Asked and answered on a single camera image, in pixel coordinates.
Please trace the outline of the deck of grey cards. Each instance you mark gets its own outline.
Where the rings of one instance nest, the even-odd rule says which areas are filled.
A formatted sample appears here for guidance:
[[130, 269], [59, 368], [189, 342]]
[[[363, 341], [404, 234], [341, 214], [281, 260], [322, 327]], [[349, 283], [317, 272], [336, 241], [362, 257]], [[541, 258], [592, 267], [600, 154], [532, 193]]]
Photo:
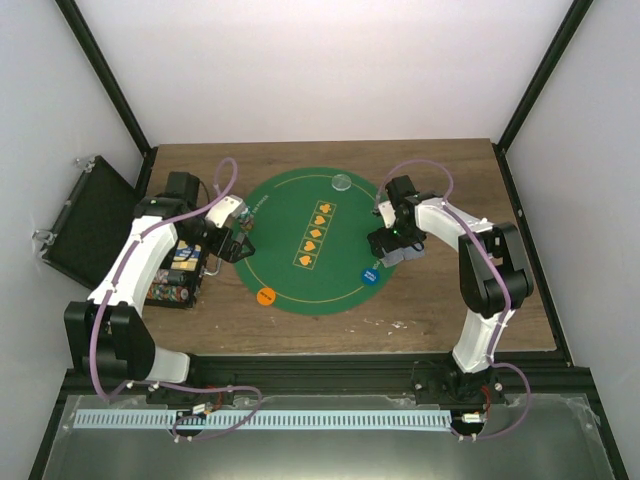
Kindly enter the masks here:
[[424, 246], [421, 244], [409, 247], [397, 248], [391, 252], [384, 252], [381, 263], [386, 267], [393, 267], [403, 261], [416, 260], [425, 255]]

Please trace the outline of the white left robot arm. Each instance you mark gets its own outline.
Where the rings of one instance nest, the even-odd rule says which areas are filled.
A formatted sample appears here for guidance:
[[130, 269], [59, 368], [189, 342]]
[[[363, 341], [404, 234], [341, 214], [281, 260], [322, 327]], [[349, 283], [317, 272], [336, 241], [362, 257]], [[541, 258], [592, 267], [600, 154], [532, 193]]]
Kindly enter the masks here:
[[201, 246], [228, 263], [255, 252], [245, 235], [227, 225], [247, 212], [245, 202], [220, 188], [210, 203], [198, 207], [198, 189], [197, 177], [174, 172], [163, 193], [143, 198], [105, 278], [86, 301], [67, 306], [64, 323], [73, 364], [96, 391], [107, 377], [124, 383], [168, 382], [170, 393], [184, 404], [203, 395], [205, 381], [190, 370], [190, 356], [157, 346], [142, 320], [147, 292], [179, 242]]

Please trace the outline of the blue small blind button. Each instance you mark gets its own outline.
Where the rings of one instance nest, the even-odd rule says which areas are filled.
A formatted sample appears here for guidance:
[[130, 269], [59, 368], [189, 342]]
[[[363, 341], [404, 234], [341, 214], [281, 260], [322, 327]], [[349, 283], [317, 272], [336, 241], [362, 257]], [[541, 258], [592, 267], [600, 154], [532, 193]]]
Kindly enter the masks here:
[[365, 268], [361, 272], [361, 281], [364, 285], [376, 285], [380, 281], [380, 278], [381, 274], [376, 268]]

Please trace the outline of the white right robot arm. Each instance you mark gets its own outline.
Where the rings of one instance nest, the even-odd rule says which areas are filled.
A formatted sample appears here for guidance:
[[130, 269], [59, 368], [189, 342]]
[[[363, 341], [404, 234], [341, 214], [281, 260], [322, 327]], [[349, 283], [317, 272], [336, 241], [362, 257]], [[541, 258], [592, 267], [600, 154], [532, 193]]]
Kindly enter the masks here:
[[532, 295], [534, 280], [517, 227], [495, 224], [452, 206], [445, 196], [418, 192], [407, 175], [384, 185], [373, 213], [383, 226], [367, 236], [386, 267], [424, 255], [432, 235], [458, 254], [459, 288], [467, 306], [460, 338], [443, 367], [443, 389], [458, 403], [487, 386], [508, 321]]

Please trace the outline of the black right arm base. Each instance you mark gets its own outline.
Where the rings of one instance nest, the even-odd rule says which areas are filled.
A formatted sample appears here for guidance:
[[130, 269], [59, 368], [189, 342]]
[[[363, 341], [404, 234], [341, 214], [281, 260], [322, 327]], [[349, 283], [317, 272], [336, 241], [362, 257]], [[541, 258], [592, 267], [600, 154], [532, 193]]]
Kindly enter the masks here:
[[493, 368], [479, 373], [463, 372], [452, 358], [417, 361], [410, 382], [416, 396], [429, 403], [463, 405], [486, 399], [497, 379]]

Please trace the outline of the orange big blind button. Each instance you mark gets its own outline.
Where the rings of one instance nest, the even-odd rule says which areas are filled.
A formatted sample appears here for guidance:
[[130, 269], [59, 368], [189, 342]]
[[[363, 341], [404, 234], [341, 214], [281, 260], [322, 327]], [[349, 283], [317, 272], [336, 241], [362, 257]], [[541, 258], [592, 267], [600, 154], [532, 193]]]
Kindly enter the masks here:
[[272, 305], [277, 298], [277, 293], [270, 287], [263, 287], [256, 293], [256, 300], [262, 306]]

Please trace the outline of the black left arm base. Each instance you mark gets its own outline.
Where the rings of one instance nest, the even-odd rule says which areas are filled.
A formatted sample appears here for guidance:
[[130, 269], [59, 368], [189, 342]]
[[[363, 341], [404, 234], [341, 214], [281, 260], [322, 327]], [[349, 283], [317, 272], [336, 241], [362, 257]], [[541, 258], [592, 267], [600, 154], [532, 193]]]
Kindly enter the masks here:
[[184, 384], [190, 390], [177, 390], [160, 386], [158, 390], [153, 390], [148, 394], [152, 403], [168, 403], [169, 405], [195, 405], [201, 403], [223, 404], [229, 393], [210, 393], [210, 390], [221, 388], [227, 385], [235, 385], [237, 375], [235, 373], [223, 372], [216, 375], [202, 375], [193, 385]]

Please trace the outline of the clear acrylic dealer button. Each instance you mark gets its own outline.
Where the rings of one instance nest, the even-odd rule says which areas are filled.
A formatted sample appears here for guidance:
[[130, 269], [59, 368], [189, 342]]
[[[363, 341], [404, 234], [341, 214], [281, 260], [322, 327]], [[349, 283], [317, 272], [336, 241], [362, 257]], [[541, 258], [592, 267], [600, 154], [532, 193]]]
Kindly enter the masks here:
[[352, 186], [351, 177], [344, 173], [336, 174], [331, 179], [331, 186], [338, 192], [347, 191]]

